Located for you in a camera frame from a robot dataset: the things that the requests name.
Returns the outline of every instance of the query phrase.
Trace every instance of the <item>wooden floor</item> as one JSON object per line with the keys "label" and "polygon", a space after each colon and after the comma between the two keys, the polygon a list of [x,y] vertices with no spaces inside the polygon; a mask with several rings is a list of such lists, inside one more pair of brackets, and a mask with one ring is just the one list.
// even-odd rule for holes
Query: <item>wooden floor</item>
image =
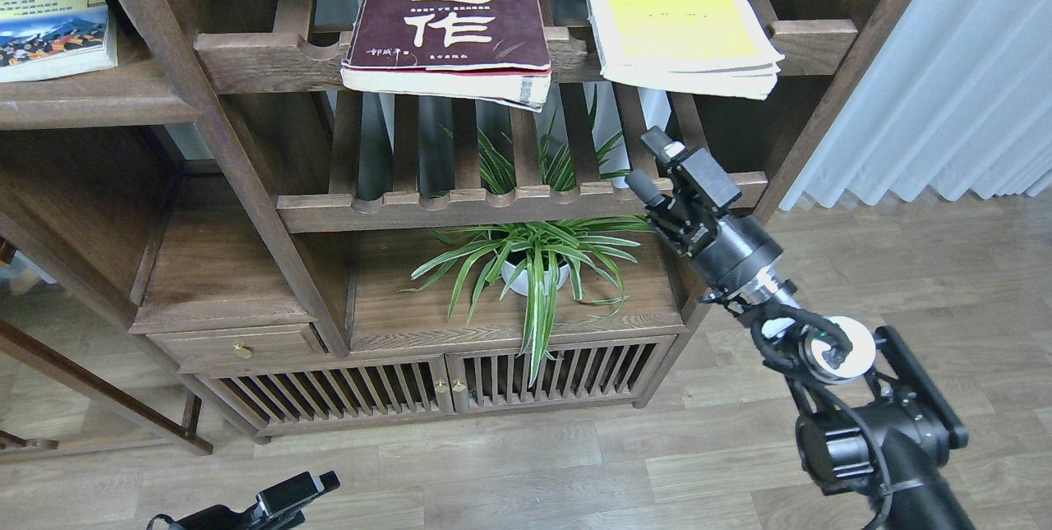
{"label": "wooden floor", "polygon": [[[1052,193],[794,210],[770,230],[805,302],[894,325],[962,414],[972,443],[944,474],[976,525],[1052,528]],[[58,323],[38,337],[102,366],[107,350],[68,313],[40,312]],[[644,410],[450,419],[268,446],[206,410],[213,456],[161,447],[0,465],[0,527],[145,528],[159,512],[243,509],[275,482],[329,469],[343,486],[309,506],[304,530],[861,527],[865,500],[822,497],[801,471],[792,402],[758,362],[747,332],[713,312]],[[4,422],[41,412],[18,376],[0,369]]]}

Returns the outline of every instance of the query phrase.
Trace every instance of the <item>brass knob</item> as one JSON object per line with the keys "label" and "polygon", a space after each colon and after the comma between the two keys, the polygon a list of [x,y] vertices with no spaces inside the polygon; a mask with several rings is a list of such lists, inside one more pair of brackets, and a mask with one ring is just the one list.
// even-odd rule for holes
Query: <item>brass knob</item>
{"label": "brass knob", "polygon": [[236,343],[234,344],[234,354],[241,359],[248,359],[252,356],[252,350],[244,343]]}

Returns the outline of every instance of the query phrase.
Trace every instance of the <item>drawer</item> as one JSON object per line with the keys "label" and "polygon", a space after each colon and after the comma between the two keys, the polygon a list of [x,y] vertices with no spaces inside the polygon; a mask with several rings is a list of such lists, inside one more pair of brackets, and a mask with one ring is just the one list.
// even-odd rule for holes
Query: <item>drawer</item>
{"label": "drawer", "polygon": [[274,364],[283,359],[326,355],[309,323],[146,335],[179,363],[180,372]]}

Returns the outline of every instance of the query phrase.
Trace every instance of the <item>spider plant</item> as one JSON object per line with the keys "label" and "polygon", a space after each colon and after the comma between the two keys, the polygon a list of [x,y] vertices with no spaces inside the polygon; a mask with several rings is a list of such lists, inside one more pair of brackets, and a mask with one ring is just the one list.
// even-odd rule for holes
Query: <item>spider plant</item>
{"label": "spider plant", "polygon": [[[497,282],[501,276],[501,267],[512,253],[522,253],[523,260],[515,265],[514,272],[507,279],[500,298],[504,299],[515,278],[526,272],[528,291],[520,354],[529,354],[529,385],[532,387],[537,382],[541,361],[547,354],[548,340],[555,322],[555,305],[559,298],[554,290],[554,283],[559,277],[557,265],[569,266],[569,282],[576,302],[594,306],[618,305],[620,308],[621,302],[628,297],[625,294],[625,283],[615,260],[621,258],[635,263],[635,258],[625,249],[640,244],[630,239],[612,237],[612,233],[650,231],[650,227],[642,218],[622,217],[488,224],[488,226],[454,227],[447,231],[451,235],[461,235],[461,238],[451,239],[440,231],[436,231],[436,236],[447,244],[459,245],[458,248],[440,253],[418,267],[411,274],[413,280],[428,272],[431,272],[431,276],[424,284],[410,291],[429,287],[459,264],[460,268],[446,312],[446,318],[451,318],[462,291],[468,284],[469,276],[473,268],[482,263],[482,271],[471,290],[468,306],[467,321],[470,323],[482,291]],[[615,294],[609,299],[594,299],[594,301],[586,299],[581,278],[585,268],[598,272],[602,280],[611,284]]]}
{"label": "spider plant", "polygon": [[[592,106],[589,111],[592,125],[595,121],[595,99],[592,97]],[[567,145],[560,147],[553,155],[550,152],[553,144],[551,135],[555,117],[557,114],[552,114],[548,129],[545,129],[544,134],[539,134],[537,138],[538,156],[541,159],[543,182],[551,186],[553,190],[567,190],[576,185],[576,179],[573,174],[573,160]],[[447,136],[452,137],[449,129],[444,126],[442,128]],[[479,167],[484,184],[492,193],[507,193],[514,189],[515,170],[513,164],[501,155],[483,130],[479,129],[478,135]],[[600,166],[607,163],[618,145],[623,144],[624,138],[620,130],[605,140],[595,151],[595,160]],[[606,171],[606,174],[601,175],[601,178],[612,179],[625,177],[627,174],[627,170]],[[528,282],[526,318],[523,321],[520,354],[528,351],[529,385],[532,387],[537,382],[541,361],[548,354],[548,340],[555,321],[558,294],[554,288],[560,265],[568,265],[569,267],[569,280],[573,289],[573,299],[576,302],[595,306],[615,305],[613,312],[616,312],[621,302],[628,298],[625,294],[625,283],[615,260],[621,258],[621,260],[635,263],[635,258],[624,249],[639,246],[639,243],[630,241],[630,239],[612,237],[618,231],[650,231],[650,227],[641,217],[621,217],[557,220],[557,222],[484,224],[483,226],[454,227],[447,230],[448,235],[432,229],[436,238],[448,245],[458,245],[458,248],[440,253],[418,267],[411,274],[412,280],[418,280],[428,272],[430,272],[430,277],[420,287],[406,291],[420,291],[431,286],[459,264],[460,268],[446,312],[446,318],[451,318],[462,291],[468,283],[469,276],[473,268],[482,263],[482,271],[472,288],[468,306],[467,321],[470,323],[482,291],[497,282],[505,261],[513,258],[511,263],[515,265],[514,271],[504,284],[500,298],[504,299],[508,290],[511,289],[512,282],[525,272]],[[459,238],[452,238],[449,235],[459,236]],[[583,268],[598,272],[602,280],[613,286],[615,294],[609,299],[588,301],[581,283]]]}

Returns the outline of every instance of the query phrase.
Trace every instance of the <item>white flower pot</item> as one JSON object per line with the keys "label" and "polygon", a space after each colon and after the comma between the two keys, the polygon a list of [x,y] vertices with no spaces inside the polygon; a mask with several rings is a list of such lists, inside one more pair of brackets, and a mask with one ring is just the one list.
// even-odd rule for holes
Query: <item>white flower pot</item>
{"label": "white flower pot", "polygon": [[[504,261],[504,265],[501,267],[501,279],[507,283],[507,280],[515,272],[515,267],[518,264],[509,263],[509,261]],[[566,284],[566,279],[570,277],[570,265],[560,265],[559,268],[559,280],[555,282],[555,289],[559,290]],[[511,283],[511,291],[515,291],[517,294],[521,297],[529,295],[529,276],[526,270],[520,272],[519,277],[515,278],[514,282]],[[548,286],[545,286],[545,293],[548,292]]]}

